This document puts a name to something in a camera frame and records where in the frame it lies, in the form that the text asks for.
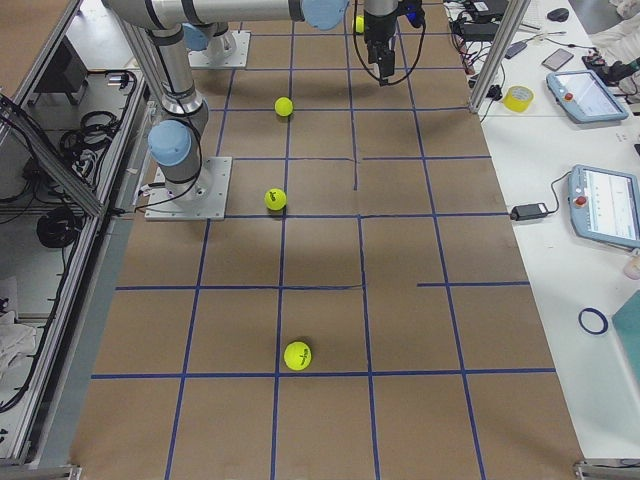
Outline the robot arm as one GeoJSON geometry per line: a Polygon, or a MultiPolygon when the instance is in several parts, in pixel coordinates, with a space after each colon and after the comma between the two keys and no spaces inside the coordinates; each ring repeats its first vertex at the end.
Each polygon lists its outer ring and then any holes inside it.
{"type": "Polygon", "coordinates": [[[134,32],[146,34],[152,60],[143,73],[160,84],[167,118],[151,130],[149,149],[165,178],[169,199],[191,200],[208,185],[203,174],[201,134],[208,122],[196,89],[184,26],[214,29],[230,22],[291,20],[321,30],[344,18],[346,1],[111,1],[110,8],[134,32]]]}
{"type": "Polygon", "coordinates": [[[183,23],[184,40],[189,52],[199,52],[212,60],[230,57],[237,44],[226,23],[193,25],[183,23]]]}

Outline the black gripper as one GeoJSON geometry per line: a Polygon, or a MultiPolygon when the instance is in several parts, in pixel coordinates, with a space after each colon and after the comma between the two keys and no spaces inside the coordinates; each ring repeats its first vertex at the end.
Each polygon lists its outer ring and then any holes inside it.
{"type": "Polygon", "coordinates": [[[395,72],[392,38],[395,36],[397,18],[400,16],[407,17],[414,28],[425,26],[425,13],[421,1],[364,1],[364,40],[368,62],[378,65],[380,86],[388,85],[389,78],[395,72]]]}

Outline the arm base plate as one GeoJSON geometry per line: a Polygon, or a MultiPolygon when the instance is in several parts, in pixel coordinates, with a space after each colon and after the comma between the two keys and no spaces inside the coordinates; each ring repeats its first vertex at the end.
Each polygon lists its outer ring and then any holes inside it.
{"type": "Polygon", "coordinates": [[[147,221],[196,221],[225,219],[229,183],[233,159],[231,157],[206,157],[200,177],[191,187],[167,183],[160,167],[156,168],[154,181],[164,186],[153,189],[149,196],[150,207],[145,208],[147,221]]]}
{"type": "Polygon", "coordinates": [[[195,70],[243,69],[247,66],[251,32],[229,30],[208,38],[203,33],[187,31],[185,43],[189,63],[195,70]]]}

